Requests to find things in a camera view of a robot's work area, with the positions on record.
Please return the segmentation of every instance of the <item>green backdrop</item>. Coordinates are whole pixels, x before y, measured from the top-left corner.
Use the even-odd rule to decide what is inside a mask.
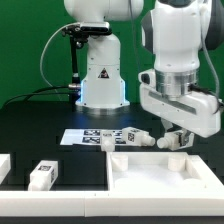
[[[153,66],[153,56],[141,46],[140,21],[154,5],[145,0],[142,14],[136,20],[137,54],[141,70]],[[44,45],[61,26],[74,20],[64,9],[63,0],[0,0],[0,106],[9,98],[46,87],[39,72],[39,61]],[[131,22],[111,22],[113,32],[121,41],[121,76],[126,81],[126,98],[139,102],[138,69],[133,49]],[[220,77],[221,97],[224,98],[224,44],[210,52]],[[78,52],[81,77],[86,73],[86,47]],[[214,89],[214,81],[200,53],[200,84]],[[71,81],[69,39],[58,35],[47,51],[44,72],[54,85]],[[56,96],[35,97],[35,100],[58,100]]]

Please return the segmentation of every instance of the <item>black tabletop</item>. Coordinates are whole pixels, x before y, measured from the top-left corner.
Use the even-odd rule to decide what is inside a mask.
[[[29,175],[41,160],[56,160],[59,163],[59,176],[52,190],[107,190],[106,155],[101,152],[100,146],[61,146],[60,141],[65,129],[122,129],[125,127],[148,131],[156,139],[164,134],[160,118],[143,111],[139,104],[131,104],[128,112],[112,116],[96,116],[72,111],[72,106],[67,102],[31,101],[8,104],[0,110],[0,153],[11,154],[12,169],[0,185],[0,190],[27,190]],[[166,152],[169,150],[160,150],[155,145],[153,147],[116,146],[116,151]],[[222,131],[208,139],[196,136],[194,146],[182,151],[201,156],[224,183],[224,134]],[[102,223],[104,221],[138,223],[138,220],[140,223],[155,223],[156,220],[160,220],[159,223],[179,223],[178,220],[182,223],[197,221],[197,217],[194,217],[195,219],[193,217],[154,218],[101,218],[100,220]],[[13,218],[4,218],[4,223],[10,220],[13,221]],[[29,219],[17,220],[29,222]],[[49,223],[48,219],[36,219],[38,220],[38,223]],[[212,220],[223,222],[217,217],[213,217]],[[51,219],[51,223],[52,221],[61,223],[60,219],[57,221]],[[80,218],[76,221],[98,223],[99,220]]]

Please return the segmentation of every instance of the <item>black cable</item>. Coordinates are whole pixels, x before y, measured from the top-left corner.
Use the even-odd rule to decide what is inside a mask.
[[[12,97],[11,99],[7,100],[4,104],[3,104],[3,108],[9,104],[11,101],[15,100],[15,99],[18,99],[18,98],[21,98],[21,97],[27,97],[27,96],[46,96],[46,95],[57,95],[57,94],[65,94],[65,95],[69,95],[71,92],[59,92],[59,93],[30,93],[30,94],[22,94],[22,95],[18,95],[18,96],[15,96],[15,97]]]
[[[45,91],[49,91],[49,90],[55,90],[55,89],[67,89],[68,86],[51,86],[51,87],[45,87],[45,88],[41,88],[38,90],[35,90],[33,93],[30,93],[29,96],[27,96],[23,101],[28,101],[35,93],[41,93],[41,92],[45,92]]]
[[[224,103],[223,102],[219,102],[220,103],[220,107],[219,107],[219,110],[221,113],[224,112]]]
[[[213,95],[214,96],[214,94],[209,89],[202,88],[202,87],[194,85],[194,84],[191,84],[189,86],[189,90],[190,91],[195,91],[195,92],[198,92],[198,93],[204,93],[206,95]]]

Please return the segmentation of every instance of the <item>warning label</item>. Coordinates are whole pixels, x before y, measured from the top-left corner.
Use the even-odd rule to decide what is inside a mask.
[[[102,70],[102,72],[100,73],[100,75],[98,76],[99,79],[109,79],[109,75],[107,73],[107,70],[104,68]]]

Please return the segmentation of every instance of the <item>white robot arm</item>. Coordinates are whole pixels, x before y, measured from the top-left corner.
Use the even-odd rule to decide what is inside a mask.
[[[156,1],[142,21],[143,45],[156,56],[154,69],[139,74],[146,111],[202,137],[220,130],[218,94],[194,90],[202,39],[215,49],[224,40],[223,24],[219,0]]]
[[[88,31],[109,29],[107,20],[136,18],[143,0],[64,0],[68,13]],[[125,83],[120,77],[120,41],[115,35],[90,35],[88,38],[87,75],[82,80],[77,108],[94,114],[113,114],[125,108]]]

